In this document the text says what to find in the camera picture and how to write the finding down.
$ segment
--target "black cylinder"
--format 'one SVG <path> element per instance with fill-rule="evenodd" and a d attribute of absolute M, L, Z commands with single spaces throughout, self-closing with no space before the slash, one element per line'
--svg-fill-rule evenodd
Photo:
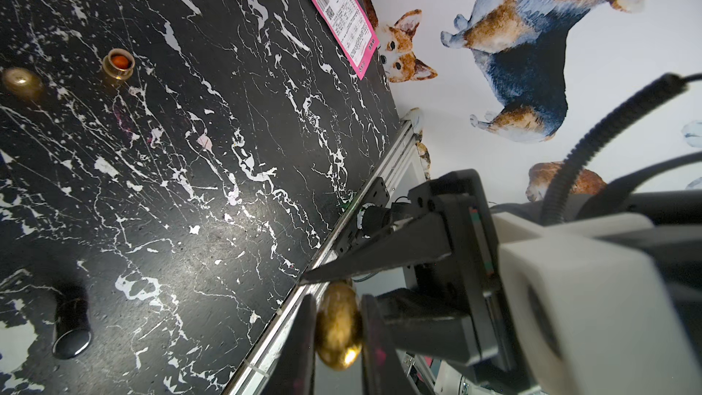
<path fill-rule="evenodd" d="M 390 224 L 390 209 L 381 206 L 368 206 L 363 211 L 361 228 L 365 236 L 372 236 Z"/>
<path fill-rule="evenodd" d="M 57 295 L 56 336 L 53 355 L 62 360 L 86 350 L 93 332 L 88 318 L 88 299 L 82 287 L 65 287 Z"/>

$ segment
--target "barcode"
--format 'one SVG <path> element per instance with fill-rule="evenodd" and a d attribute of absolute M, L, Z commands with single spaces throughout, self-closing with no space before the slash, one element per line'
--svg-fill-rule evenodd
<path fill-rule="evenodd" d="M 329 4 L 329 0 L 317 0 L 317 4 L 319 4 L 320 8 L 324 9 Z"/>

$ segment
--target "brass cup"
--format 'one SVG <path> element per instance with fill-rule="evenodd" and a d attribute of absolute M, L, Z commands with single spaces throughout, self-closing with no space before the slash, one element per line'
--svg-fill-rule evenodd
<path fill-rule="evenodd" d="M 112 63 L 112 57 L 115 55 L 123 55 L 129 60 L 129 67 L 126 69 L 119 68 Z M 113 49 L 102 59 L 102 70 L 106 74 L 116 80 L 126 80 L 134 73 L 134 56 L 124 49 Z"/>

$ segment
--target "orange object in cup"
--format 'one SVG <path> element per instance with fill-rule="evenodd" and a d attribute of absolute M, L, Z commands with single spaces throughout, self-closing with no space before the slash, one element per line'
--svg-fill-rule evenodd
<path fill-rule="evenodd" d="M 129 68 L 129 59 L 123 55 L 113 55 L 110 59 L 112 64 L 120 69 Z"/>

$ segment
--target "pink label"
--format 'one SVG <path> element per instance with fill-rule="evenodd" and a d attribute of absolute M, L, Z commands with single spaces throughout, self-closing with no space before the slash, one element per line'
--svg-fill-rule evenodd
<path fill-rule="evenodd" d="M 358 0 L 312 0 L 349 59 L 358 79 L 363 79 L 378 48 L 378 36 Z"/>

